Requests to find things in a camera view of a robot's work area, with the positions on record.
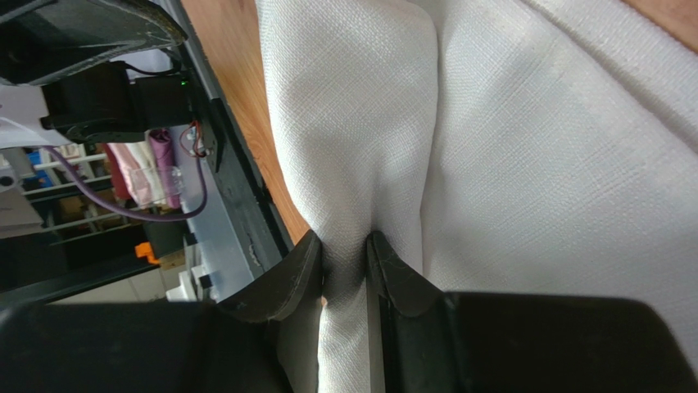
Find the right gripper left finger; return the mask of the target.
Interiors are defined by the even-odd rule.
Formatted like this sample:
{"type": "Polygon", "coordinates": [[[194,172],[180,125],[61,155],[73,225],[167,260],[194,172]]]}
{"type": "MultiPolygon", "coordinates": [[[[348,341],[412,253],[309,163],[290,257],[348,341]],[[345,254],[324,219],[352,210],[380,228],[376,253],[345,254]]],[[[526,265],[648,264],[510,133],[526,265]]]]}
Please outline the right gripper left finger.
{"type": "Polygon", "coordinates": [[[306,233],[218,302],[25,305],[1,313],[4,392],[315,392],[322,244],[306,233]]]}

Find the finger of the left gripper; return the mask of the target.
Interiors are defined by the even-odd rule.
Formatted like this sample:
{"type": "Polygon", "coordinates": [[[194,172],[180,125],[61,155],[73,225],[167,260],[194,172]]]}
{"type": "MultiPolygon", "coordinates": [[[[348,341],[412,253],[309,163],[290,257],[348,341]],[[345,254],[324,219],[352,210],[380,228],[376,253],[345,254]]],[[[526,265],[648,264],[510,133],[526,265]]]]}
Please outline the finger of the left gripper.
{"type": "Polygon", "coordinates": [[[1,83],[41,86],[187,37],[151,1],[3,1],[1,83]]]}

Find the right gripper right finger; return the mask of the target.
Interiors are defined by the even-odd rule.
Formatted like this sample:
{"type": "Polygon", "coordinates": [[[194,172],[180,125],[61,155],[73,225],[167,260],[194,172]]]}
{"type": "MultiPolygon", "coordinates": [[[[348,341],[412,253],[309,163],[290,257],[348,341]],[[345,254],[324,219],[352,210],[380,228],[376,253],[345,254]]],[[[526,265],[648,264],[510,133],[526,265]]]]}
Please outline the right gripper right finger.
{"type": "Polygon", "coordinates": [[[636,300],[441,291],[366,239],[374,392],[694,392],[664,320],[636,300]]]}

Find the white cloth napkin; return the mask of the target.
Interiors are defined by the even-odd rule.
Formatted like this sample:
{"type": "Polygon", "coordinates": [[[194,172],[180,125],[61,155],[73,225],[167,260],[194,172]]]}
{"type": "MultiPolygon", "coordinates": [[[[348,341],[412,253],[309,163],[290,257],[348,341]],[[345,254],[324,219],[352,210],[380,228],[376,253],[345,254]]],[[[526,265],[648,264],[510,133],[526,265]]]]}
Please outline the white cloth napkin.
{"type": "Polygon", "coordinates": [[[620,1],[259,1],[324,244],[319,389],[370,391],[363,250],[445,290],[622,296],[697,361],[697,56],[620,1]]]}

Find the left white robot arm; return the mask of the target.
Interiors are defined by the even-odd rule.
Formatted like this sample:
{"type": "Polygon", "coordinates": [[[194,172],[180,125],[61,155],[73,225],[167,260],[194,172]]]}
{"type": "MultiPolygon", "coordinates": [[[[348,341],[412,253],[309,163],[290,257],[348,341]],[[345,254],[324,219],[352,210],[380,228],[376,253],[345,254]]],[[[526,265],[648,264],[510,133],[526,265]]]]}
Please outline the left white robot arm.
{"type": "Polygon", "coordinates": [[[123,56],[187,35],[150,1],[4,1],[1,146],[141,142],[193,120],[179,68],[137,70],[123,56]]]}

